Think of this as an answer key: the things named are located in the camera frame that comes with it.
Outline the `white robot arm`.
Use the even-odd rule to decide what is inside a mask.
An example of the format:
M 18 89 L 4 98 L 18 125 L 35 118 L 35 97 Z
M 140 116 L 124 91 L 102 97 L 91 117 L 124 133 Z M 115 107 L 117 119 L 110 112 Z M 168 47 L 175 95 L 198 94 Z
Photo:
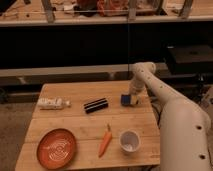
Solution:
M 207 135 L 209 115 L 195 102 L 155 76 L 153 62 L 132 65 L 129 93 L 145 86 L 162 104 L 160 122 L 160 171 L 213 171 Z

